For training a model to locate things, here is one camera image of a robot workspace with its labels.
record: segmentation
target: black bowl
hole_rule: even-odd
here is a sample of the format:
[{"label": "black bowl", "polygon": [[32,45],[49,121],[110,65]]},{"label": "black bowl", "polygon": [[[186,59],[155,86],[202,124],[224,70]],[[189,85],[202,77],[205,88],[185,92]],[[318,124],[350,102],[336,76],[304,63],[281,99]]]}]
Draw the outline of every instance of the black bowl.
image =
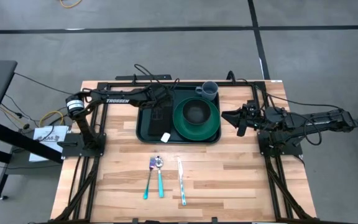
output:
[{"label": "black bowl", "polygon": [[190,100],[183,106],[183,116],[190,124],[204,124],[211,116],[211,108],[204,100]]}]

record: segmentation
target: gray floor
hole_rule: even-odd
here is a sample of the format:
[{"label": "gray floor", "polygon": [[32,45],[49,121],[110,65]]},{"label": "gray floor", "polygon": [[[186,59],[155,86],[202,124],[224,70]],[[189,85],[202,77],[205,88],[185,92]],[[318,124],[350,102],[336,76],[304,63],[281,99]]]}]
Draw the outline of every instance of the gray floor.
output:
[{"label": "gray floor", "polygon": [[[358,25],[358,1],[255,0],[255,7],[261,26]],[[84,0],[64,9],[58,1],[0,0],[0,29],[201,25],[251,25],[247,1]],[[270,76],[284,81],[289,99],[338,105],[358,117],[358,30],[264,31],[262,40]],[[182,79],[224,78],[228,70],[262,78],[252,31],[0,35],[0,59],[17,60],[17,72],[72,92],[83,80],[132,75],[134,63]],[[65,96],[21,77],[8,95],[37,119],[64,106]],[[0,123],[14,128],[1,114]],[[323,133],[322,145],[302,146],[318,216],[358,223],[358,129]],[[9,177],[0,223],[47,220],[58,176]]]}]

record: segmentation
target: knife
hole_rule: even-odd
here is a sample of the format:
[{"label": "knife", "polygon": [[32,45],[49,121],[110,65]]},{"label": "knife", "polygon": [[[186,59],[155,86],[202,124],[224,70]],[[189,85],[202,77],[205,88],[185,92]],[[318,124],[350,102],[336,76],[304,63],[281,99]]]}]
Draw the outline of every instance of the knife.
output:
[{"label": "knife", "polygon": [[181,165],[181,160],[179,157],[178,157],[178,170],[179,170],[179,179],[180,179],[181,204],[186,205],[185,188],[183,187],[183,166]]}]

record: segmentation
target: green plate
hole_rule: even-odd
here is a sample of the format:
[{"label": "green plate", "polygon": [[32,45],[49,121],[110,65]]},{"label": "green plate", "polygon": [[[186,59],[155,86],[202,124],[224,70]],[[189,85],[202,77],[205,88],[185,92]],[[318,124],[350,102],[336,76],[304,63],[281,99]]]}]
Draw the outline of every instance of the green plate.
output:
[{"label": "green plate", "polygon": [[[183,116],[183,107],[188,101],[194,99],[205,101],[208,104],[209,108],[211,109],[211,116],[204,124],[201,125],[190,124],[189,122],[186,121],[185,117]],[[202,141],[210,138],[212,135],[216,133],[220,124],[221,124],[221,117],[216,106],[209,100],[206,100],[201,97],[191,97],[183,100],[178,104],[178,106],[175,108],[173,112],[173,125],[175,125],[175,128],[177,129],[179,134],[193,141]]]}]

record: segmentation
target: wooden tabletop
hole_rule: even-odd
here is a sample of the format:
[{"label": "wooden tabletop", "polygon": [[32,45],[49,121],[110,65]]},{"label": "wooden tabletop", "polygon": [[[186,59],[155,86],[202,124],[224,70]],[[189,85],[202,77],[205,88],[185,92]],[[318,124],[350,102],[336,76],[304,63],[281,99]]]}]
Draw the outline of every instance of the wooden tabletop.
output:
[{"label": "wooden tabletop", "polygon": [[[96,88],[97,83],[85,81],[82,88]],[[269,93],[286,98],[282,82],[266,81],[266,87]],[[251,99],[250,87],[219,87],[221,112],[236,110]],[[286,101],[274,100],[276,106],[288,109]],[[257,133],[253,129],[248,128],[246,135],[240,138],[236,136],[237,130],[221,119],[222,136],[216,144],[147,144],[139,141],[135,134],[137,112],[138,108],[131,105],[108,107],[105,129],[108,139],[99,165],[92,222],[131,222],[133,218],[139,218],[140,222],[210,222],[211,217],[221,222],[275,220],[265,162],[259,154]],[[153,171],[149,198],[144,200],[149,159],[157,155],[164,160],[165,196],[158,197],[157,172]],[[187,206],[181,205],[177,157],[183,163]],[[76,161],[77,158],[69,158],[63,163],[51,218],[57,217],[67,206]],[[282,156],[282,161],[289,191],[305,211],[315,217],[303,164],[293,156]],[[277,192],[282,217],[286,217],[282,195]],[[80,218],[85,215],[87,195],[86,192],[82,200]]]}]

